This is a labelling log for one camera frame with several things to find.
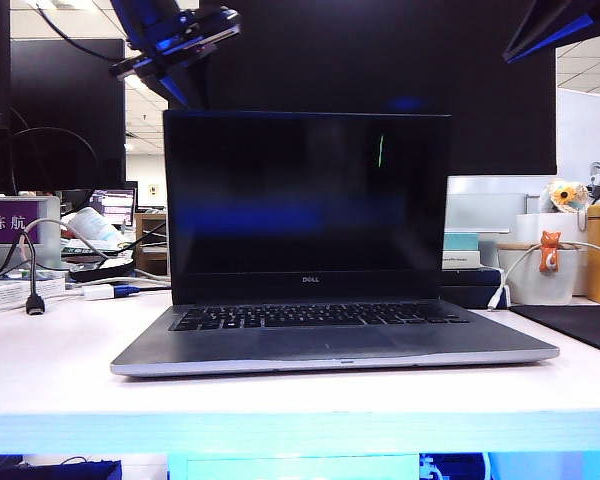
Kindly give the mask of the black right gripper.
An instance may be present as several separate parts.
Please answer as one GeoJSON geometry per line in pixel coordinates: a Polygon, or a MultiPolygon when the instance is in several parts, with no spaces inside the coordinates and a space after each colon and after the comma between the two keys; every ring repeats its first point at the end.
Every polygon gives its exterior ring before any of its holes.
{"type": "Polygon", "coordinates": [[[545,48],[578,42],[583,32],[600,21],[600,1],[537,1],[502,56],[513,63],[545,48]]]}

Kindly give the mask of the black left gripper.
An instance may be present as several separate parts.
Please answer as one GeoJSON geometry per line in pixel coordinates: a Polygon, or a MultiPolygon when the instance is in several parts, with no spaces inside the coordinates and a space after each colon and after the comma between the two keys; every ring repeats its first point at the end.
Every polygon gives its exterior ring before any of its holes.
{"type": "Polygon", "coordinates": [[[190,106],[191,82],[178,66],[200,60],[200,12],[181,9],[176,1],[112,1],[129,46],[140,52],[109,67],[122,80],[130,75],[149,76],[149,88],[167,100],[171,108],[190,106]]]}

